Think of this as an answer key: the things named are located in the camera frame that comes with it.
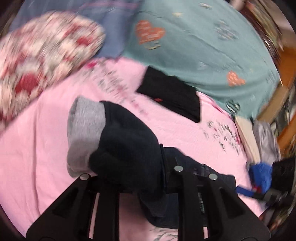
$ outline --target pink fabric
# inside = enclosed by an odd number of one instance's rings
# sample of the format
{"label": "pink fabric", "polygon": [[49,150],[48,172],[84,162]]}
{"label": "pink fabric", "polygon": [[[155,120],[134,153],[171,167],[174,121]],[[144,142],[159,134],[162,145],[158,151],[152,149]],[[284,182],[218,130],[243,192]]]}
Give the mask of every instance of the pink fabric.
{"label": "pink fabric", "polygon": [[94,21],[48,12],[0,41],[0,131],[44,89],[66,78],[101,47]]}
{"label": "pink fabric", "polygon": [[[201,93],[202,121],[198,124],[135,94],[145,70],[140,63],[125,58],[92,60],[43,92],[0,137],[0,203],[23,235],[74,181],[66,168],[67,119],[79,95],[121,104],[143,120],[164,146],[177,147],[220,173],[233,174],[237,184],[251,187],[245,170],[247,158],[230,116]],[[243,200],[255,214],[261,213],[256,201]],[[121,241],[177,240],[176,235],[176,230],[152,226],[135,196],[121,196]]]}

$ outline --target beige fabric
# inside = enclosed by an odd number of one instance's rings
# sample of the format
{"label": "beige fabric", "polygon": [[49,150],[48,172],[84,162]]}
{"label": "beige fabric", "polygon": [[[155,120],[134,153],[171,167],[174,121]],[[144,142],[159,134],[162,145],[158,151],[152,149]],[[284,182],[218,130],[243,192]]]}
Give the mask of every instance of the beige fabric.
{"label": "beige fabric", "polygon": [[240,116],[236,116],[234,122],[245,148],[249,164],[260,163],[260,153],[253,134],[252,122]]}

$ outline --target bed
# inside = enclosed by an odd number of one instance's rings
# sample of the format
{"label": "bed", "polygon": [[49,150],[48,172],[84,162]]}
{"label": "bed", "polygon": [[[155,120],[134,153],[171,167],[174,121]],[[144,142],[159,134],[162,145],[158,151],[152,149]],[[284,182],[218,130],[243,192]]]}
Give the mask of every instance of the bed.
{"label": "bed", "polygon": [[[280,0],[275,3],[293,23],[292,7]],[[250,187],[245,170],[247,158],[230,115],[197,92],[202,121],[195,124],[136,94],[145,69],[127,58],[93,59],[76,74],[43,92],[7,128],[0,137],[0,213],[5,220],[0,221],[0,228],[8,230],[6,240],[11,230],[14,238],[22,240],[29,226],[74,181],[66,169],[66,127],[71,104],[79,95],[119,103],[147,124],[164,146],[177,147],[220,173],[234,175],[237,185]],[[106,72],[114,74],[106,78]],[[261,214],[263,209],[256,201],[242,199],[256,215]],[[152,226],[136,197],[125,194],[120,199],[120,239],[173,240],[177,239],[177,230]]]}

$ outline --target black fabric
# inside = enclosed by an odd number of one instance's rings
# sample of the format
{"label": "black fabric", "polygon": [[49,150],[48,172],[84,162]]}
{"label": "black fabric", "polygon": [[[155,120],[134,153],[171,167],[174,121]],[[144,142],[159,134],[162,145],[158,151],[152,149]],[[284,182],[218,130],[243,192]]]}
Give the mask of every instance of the black fabric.
{"label": "black fabric", "polygon": [[195,123],[200,122],[200,100],[195,88],[186,85],[176,76],[166,76],[148,67],[137,92]]}
{"label": "black fabric", "polygon": [[[138,193],[141,207],[150,223],[162,228],[178,227],[178,197],[164,192],[163,162],[154,133],[136,116],[120,105],[102,102],[106,125],[99,147],[89,158],[89,167],[99,177]],[[165,148],[179,165],[198,175],[215,173],[230,188],[235,178],[224,176],[185,156],[176,148]]]}

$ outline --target orange heart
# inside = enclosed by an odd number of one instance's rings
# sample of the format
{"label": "orange heart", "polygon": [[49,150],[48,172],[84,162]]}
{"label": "orange heart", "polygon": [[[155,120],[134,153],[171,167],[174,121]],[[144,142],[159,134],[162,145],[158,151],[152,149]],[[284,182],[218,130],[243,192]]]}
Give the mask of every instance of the orange heart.
{"label": "orange heart", "polygon": [[161,39],[165,34],[164,28],[152,28],[152,25],[147,20],[141,20],[136,25],[136,34],[139,44]]}
{"label": "orange heart", "polygon": [[227,74],[227,82],[230,87],[236,86],[236,85],[244,85],[246,83],[245,80],[239,78],[237,74],[234,71],[229,71]]}

